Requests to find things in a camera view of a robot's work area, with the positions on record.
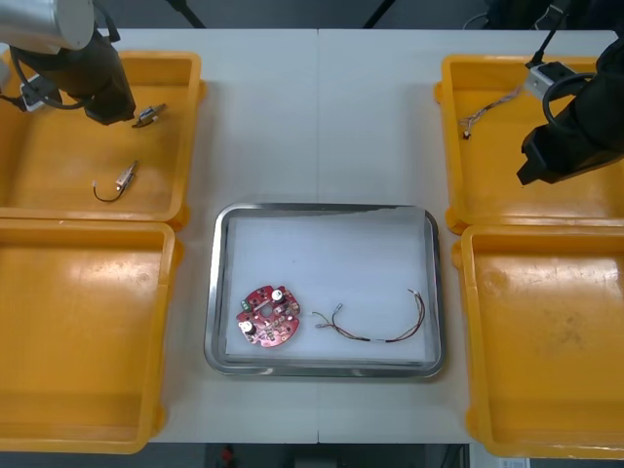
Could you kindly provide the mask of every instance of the capacitor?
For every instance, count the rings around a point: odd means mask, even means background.
[[[244,334],[255,334],[255,325],[249,321],[240,322],[238,326],[241,328]]]
[[[284,293],[281,292],[280,290],[274,290],[271,293],[271,299],[273,299],[273,302],[277,302],[278,304],[284,302],[284,300],[286,299],[284,297]]]

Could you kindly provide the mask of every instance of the metal tray rim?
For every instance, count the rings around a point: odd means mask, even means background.
[[[204,337],[204,354],[208,364],[216,371],[227,375],[281,375],[281,376],[350,376],[350,377],[421,377],[430,378],[435,376],[442,369],[447,356],[445,321],[444,321],[444,299],[442,293],[442,274],[440,268],[440,241],[438,223],[435,218],[426,210],[425,219],[430,224],[432,232],[432,252],[433,254],[433,281],[429,283],[431,292],[432,284],[436,303],[436,320],[438,324],[440,354],[438,359],[426,368],[392,365],[392,364],[364,364],[351,362],[352,368],[346,368],[345,364],[322,364],[302,362],[298,367],[288,366],[258,366],[229,364],[219,360],[212,350],[211,328],[217,323],[217,303],[220,301],[220,286],[222,283],[222,247],[224,245],[224,227],[227,219],[233,213],[240,210],[263,210],[263,211],[284,211],[284,212],[368,212],[375,210],[387,210],[397,208],[420,208],[413,205],[362,205],[362,204],[325,204],[325,203],[236,203],[224,208],[216,217],[214,223],[213,254],[211,259],[209,298],[206,319],[206,331]]]

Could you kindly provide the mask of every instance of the gray floor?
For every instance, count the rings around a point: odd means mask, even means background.
[[[190,27],[165,0],[101,0],[118,27]],[[381,0],[188,0],[206,27],[359,28]],[[396,0],[381,29],[459,29],[485,0]]]

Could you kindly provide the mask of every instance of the red and black wire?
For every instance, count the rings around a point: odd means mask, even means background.
[[[344,336],[345,338],[348,338],[348,339],[355,339],[357,341],[376,341],[376,342],[383,342],[383,343],[398,343],[399,341],[405,341],[406,339],[414,336],[416,332],[418,332],[418,330],[420,329],[420,326],[422,325],[422,322],[425,320],[425,303],[422,300],[422,296],[420,295],[420,292],[414,292],[412,290],[408,290],[408,291],[413,294],[414,300],[416,301],[416,307],[418,309],[418,320],[416,321],[415,325],[413,325],[409,330],[407,330],[403,334],[400,334],[396,338],[391,338],[391,339],[367,338],[365,336],[358,336],[356,334],[353,334],[352,332],[345,330],[343,327],[340,327],[335,322],[335,316],[342,308],[342,304],[338,304],[336,308],[333,310],[333,313],[331,314],[331,319],[328,319],[325,315],[319,312],[312,312],[313,314],[318,315],[323,320],[325,320],[324,324],[317,324],[316,328],[317,329],[325,329],[325,328],[334,329],[341,336]]]

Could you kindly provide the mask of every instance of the electronic component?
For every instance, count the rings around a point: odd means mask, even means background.
[[[405,333],[397,336],[396,338],[390,338],[390,339],[366,338],[365,336],[357,336],[356,334],[353,334],[345,330],[344,328],[338,326],[335,322],[335,316],[337,315],[338,312],[340,312],[340,309],[342,309],[342,304],[338,304],[336,308],[333,309],[333,313],[331,314],[330,320],[328,320],[328,318],[325,315],[319,312],[312,312],[313,314],[318,315],[319,317],[323,318],[323,320],[325,320],[324,324],[317,324],[316,328],[317,329],[326,329],[326,328],[334,329],[339,335],[344,336],[345,338],[355,339],[357,341],[369,341],[369,342],[378,342],[378,343],[398,343],[399,341],[405,341],[406,339],[414,336],[416,332],[420,330],[420,326],[422,325],[422,322],[425,319],[425,303],[422,300],[422,296],[420,295],[420,292],[414,292],[412,290],[408,290],[408,291],[413,294],[413,298],[416,301],[416,307],[418,309],[418,320],[416,321],[413,327],[411,327]]]
[[[483,107],[482,109],[479,109],[477,112],[472,114],[470,117],[465,117],[463,119],[460,119],[459,120],[459,125],[461,125],[465,129],[463,134],[462,134],[463,138],[464,139],[470,139],[470,136],[472,135],[472,127],[477,122],[479,122],[479,120],[486,114],[486,112],[488,112],[489,110],[493,109],[494,107],[496,107],[496,106],[498,106],[500,104],[504,104],[505,102],[509,102],[510,100],[517,98],[520,95],[520,93],[522,92],[522,90],[523,90],[522,87],[518,87],[514,91],[509,93],[508,95],[505,95],[501,99],[497,100],[496,102],[488,104],[487,106]]]
[[[299,303],[284,286],[264,286],[241,302],[236,316],[241,332],[251,344],[265,348],[279,346],[291,338],[299,326]]]
[[[166,104],[160,104],[153,107],[150,105],[138,114],[138,119],[136,119],[136,122],[133,124],[133,128],[140,129],[141,127],[147,127],[149,124],[153,124],[158,120],[158,116],[166,108]]]
[[[119,198],[124,194],[128,186],[130,185],[130,182],[132,182],[133,179],[135,178],[135,174],[137,172],[137,166],[138,166],[138,161],[134,161],[130,165],[129,168],[127,168],[125,171],[119,174],[119,177],[117,177],[117,180],[115,180],[117,195],[113,198],[101,198],[98,195],[98,183],[94,180],[93,187],[94,187],[95,197],[101,202],[106,202],[106,203],[115,202],[119,200]]]

